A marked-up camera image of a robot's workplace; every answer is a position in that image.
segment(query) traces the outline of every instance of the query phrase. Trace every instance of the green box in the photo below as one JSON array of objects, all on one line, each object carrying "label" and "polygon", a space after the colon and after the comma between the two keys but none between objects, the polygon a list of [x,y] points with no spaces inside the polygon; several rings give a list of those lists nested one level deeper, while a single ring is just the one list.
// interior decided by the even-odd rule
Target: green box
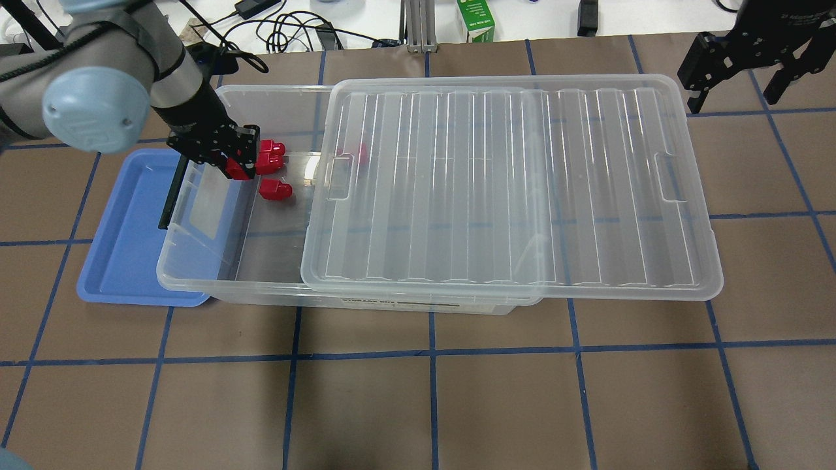
[{"label": "green box", "polygon": [[487,0],[456,0],[459,6],[461,29],[468,43],[492,43],[497,29]]}]

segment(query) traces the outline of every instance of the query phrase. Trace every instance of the blue plastic tray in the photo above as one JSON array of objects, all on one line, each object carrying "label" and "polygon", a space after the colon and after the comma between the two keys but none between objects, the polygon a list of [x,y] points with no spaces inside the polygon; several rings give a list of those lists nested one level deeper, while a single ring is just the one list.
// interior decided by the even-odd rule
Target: blue plastic tray
[{"label": "blue plastic tray", "polygon": [[195,307],[209,298],[201,292],[164,289],[156,278],[166,238],[157,223],[179,159],[175,151],[152,149],[125,159],[76,284],[81,299]]}]

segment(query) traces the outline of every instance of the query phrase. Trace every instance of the transparent lid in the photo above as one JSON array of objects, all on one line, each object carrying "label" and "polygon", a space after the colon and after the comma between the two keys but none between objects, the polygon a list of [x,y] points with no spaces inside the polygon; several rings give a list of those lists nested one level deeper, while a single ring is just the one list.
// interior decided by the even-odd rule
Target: transparent lid
[{"label": "transparent lid", "polygon": [[313,289],[709,299],[722,286],[662,75],[347,80],[317,181]]}]

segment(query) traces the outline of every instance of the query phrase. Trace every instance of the clear plastic container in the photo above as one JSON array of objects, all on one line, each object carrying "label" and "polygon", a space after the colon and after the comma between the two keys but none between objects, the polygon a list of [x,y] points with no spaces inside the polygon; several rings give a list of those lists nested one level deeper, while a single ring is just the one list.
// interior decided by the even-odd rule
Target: clear plastic container
[{"label": "clear plastic container", "polygon": [[292,184],[294,196],[266,201],[257,194],[260,178],[229,181],[210,166],[190,164],[157,264],[160,283],[237,304],[506,314],[515,305],[537,303],[538,298],[406,296],[393,291],[368,295],[352,289],[317,293],[302,282],[299,266],[331,89],[218,89],[234,120],[260,125],[263,138],[288,148],[285,169],[270,177]]},{"label": "clear plastic container", "polygon": [[318,291],[703,300],[722,287],[663,75],[348,80],[302,279]]}]

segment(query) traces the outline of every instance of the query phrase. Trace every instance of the brown tiled surface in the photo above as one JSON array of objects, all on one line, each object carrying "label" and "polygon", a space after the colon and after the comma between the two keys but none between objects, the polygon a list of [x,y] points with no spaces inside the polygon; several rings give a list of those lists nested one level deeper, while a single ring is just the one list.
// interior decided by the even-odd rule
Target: brown tiled surface
[{"label": "brown tiled surface", "polygon": [[578,299],[574,307],[584,345],[714,341],[702,302]]},{"label": "brown tiled surface", "polygon": [[584,356],[601,469],[746,468],[716,350]]},{"label": "brown tiled surface", "polygon": [[688,126],[709,213],[805,210],[766,116],[692,118]]},{"label": "brown tiled surface", "polygon": [[288,467],[431,467],[430,360],[304,361]]},{"label": "brown tiled surface", "polygon": [[828,142],[829,139],[822,138],[836,129],[836,113],[776,115],[775,124],[813,209],[836,210],[833,178],[828,178],[836,175],[836,150],[833,143]]},{"label": "brown tiled surface", "polygon": [[[642,69],[674,76],[692,38],[635,37]],[[530,46],[540,74],[637,70],[628,38]],[[315,84],[322,57],[273,55],[265,58],[271,74],[243,65],[223,83]],[[424,58],[403,49],[328,52],[321,72],[325,83],[422,76]],[[530,71],[524,42],[442,44],[430,56],[436,76]],[[776,108],[836,105],[834,71],[805,77]],[[300,108],[305,126],[313,111]],[[80,243],[48,306],[67,247],[50,241],[70,237],[95,155],[8,150],[0,156],[0,432],[13,418],[8,446],[36,468],[133,468],[159,368],[142,468],[277,468],[284,460],[291,469],[431,468],[434,457],[440,468],[590,468],[588,432],[602,470],[743,469],[713,311],[754,460],[763,469],[825,468],[836,433],[833,265],[749,75],[718,86],[704,111],[731,114],[689,119],[710,212],[725,214],[712,226],[726,286],[710,304],[579,299],[569,308],[552,299],[504,317],[305,308],[298,338],[294,307],[211,301],[174,309],[166,328],[165,307],[78,298],[86,239],[124,155],[100,158]],[[817,211],[836,210],[827,139],[835,115],[773,115]],[[152,116],[144,138],[165,134]],[[836,216],[818,220],[833,249]]]},{"label": "brown tiled surface", "polygon": [[760,468],[832,467],[836,346],[726,354]]},{"label": "brown tiled surface", "polygon": [[143,468],[282,466],[286,362],[165,365]]},{"label": "brown tiled surface", "polygon": [[64,246],[0,248],[0,357],[26,360],[55,284]]},{"label": "brown tiled surface", "polygon": [[38,367],[8,441],[34,468],[131,468],[153,365]]},{"label": "brown tiled surface", "polygon": [[520,348],[572,344],[564,299],[517,307],[513,315],[436,315],[436,348]]},{"label": "brown tiled surface", "polygon": [[441,468],[589,468],[572,355],[438,359]]},{"label": "brown tiled surface", "polygon": [[76,245],[55,294],[37,359],[156,357],[166,307],[91,304],[75,292],[88,246]]},{"label": "brown tiled surface", "polygon": [[713,222],[726,286],[723,339],[836,337],[836,275],[808,217]]}]

